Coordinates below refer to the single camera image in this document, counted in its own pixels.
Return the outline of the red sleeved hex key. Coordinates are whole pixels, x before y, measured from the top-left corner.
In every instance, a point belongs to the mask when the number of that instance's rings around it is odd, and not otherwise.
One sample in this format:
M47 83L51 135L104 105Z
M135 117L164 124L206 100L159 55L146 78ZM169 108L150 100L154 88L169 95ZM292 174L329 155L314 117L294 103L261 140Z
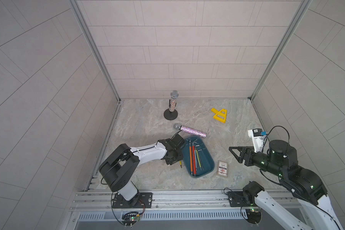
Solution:
M195 152L195 147L192 144L192 161L193 161L193 175L196 176L196 152Z

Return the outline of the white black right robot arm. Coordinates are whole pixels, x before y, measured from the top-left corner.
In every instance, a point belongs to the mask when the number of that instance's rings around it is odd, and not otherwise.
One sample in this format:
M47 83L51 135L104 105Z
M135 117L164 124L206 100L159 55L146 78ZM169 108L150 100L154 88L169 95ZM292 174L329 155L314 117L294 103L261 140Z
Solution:
M278 177L278 183L287 189L303 207L311 225L307 225L278 204L265 189L255 181L243 188L246 206L257 206L267 212L287 230L340 230L338 220L327 189L320 177L298 164L297 151L283 140L272 140L267 153L254 147L229 147L235 159L245 166L256 166L260 170Z

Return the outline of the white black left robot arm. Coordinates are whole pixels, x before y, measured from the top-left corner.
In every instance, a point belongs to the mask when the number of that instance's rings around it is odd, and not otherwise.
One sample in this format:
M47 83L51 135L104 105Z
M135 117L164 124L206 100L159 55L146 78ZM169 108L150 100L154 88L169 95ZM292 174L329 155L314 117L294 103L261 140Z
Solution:
M102 180L112 192L120 194L129 205L135 206L140 199L140 192L130 181L139 165L154 160L165 161L173 165L183 160L182 148L185 140L178 134L172 138L158 140L156 143L143 147L119 145L99 166Z

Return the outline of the green sleeved hex key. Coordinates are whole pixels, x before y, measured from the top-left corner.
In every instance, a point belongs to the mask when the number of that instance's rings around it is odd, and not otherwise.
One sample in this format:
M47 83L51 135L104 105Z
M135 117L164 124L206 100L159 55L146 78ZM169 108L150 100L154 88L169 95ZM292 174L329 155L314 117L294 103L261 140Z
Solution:
M200 170L202 170L202 164L201 164L201 160L200 160L200 157L199 157L199 152L198 152L197 149L195 150L195 152L196 152L196 157L197 157L199 168L200 168Z

